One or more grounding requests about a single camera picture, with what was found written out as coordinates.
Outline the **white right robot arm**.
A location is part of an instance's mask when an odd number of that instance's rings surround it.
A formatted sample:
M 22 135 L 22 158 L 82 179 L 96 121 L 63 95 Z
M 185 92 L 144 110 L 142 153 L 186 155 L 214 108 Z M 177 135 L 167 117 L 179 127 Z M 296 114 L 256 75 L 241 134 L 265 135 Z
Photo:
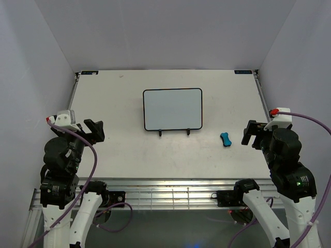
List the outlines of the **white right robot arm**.
M 317 212 L 317 189 L 312 172 L 299 161 L 302 144 L 291 124 L 270 126 L 250 120 L 241 144 L 262 151 L 270 178 L 283 203 L 287 226 L 273 213 L 253 179 L 243 179 L 234 186 L 234 200 L 253 212 L 267 234 L 271 247 L 321 247 L 317 225 L 312 219 Z

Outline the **blue bone-shaped eraser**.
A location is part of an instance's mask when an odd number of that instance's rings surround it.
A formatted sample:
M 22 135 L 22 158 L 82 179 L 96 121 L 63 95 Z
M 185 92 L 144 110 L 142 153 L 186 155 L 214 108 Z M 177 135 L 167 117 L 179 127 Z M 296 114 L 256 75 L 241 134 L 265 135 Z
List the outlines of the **blue bone-shaped eraser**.
M 231 140 L 229 139 L 229 134 L 228 132 L 223 132 L 220 134 L 220 138 L 222 140 L 223 146 L 224 147 L 230 147 L 232 145 Z

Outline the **small black-framed whiteboard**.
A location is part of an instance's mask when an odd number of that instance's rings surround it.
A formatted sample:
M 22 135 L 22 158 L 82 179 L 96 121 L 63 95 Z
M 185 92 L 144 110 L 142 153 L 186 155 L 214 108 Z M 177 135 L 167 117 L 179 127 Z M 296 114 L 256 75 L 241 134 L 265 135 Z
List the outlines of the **small black-framed whiteboard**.
M 143 91 L 146 131 L 199 130 L 203 127 L 203 91 L 200 88 Z

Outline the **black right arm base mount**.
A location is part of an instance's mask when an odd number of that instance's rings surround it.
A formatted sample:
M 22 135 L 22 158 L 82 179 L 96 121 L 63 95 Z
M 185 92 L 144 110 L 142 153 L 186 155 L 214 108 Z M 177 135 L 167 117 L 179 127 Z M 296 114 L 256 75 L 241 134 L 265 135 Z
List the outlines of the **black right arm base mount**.
M 211 194 L 211 199 L 217 201 L 218 207 L 243 207 L 243 202 L 237 199 L 234 190 L 219 190 Z

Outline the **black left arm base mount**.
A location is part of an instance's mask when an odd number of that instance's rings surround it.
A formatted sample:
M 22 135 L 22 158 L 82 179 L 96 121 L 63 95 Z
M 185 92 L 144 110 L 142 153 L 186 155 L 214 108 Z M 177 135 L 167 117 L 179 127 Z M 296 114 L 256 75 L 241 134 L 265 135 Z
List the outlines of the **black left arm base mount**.
M 123 203 L 126 199 L 125 191 L 109 191 L 107 184 L 103 181 L 90 181 L 85 189 L 85 193 L 89 192 L 94 192 L 101 196 L 101 208 L 109 207 L 117 203 Z

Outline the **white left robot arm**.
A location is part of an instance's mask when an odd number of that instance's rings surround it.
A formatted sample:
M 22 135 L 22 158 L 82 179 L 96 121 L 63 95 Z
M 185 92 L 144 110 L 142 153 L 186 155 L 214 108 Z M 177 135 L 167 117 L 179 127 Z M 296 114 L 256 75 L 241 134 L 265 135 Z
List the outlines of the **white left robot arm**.
M 47 119 L 56 137 L 44 147 L 40 203 L 44 217 L 44 247 L 84 247 L 94 214 L 110 200 L 107 185 L 88 177 L 81 186 L 77 176 L 85 147 L 105 139 L 103 122 L 84 120 L 90 132 L 56 125 Z

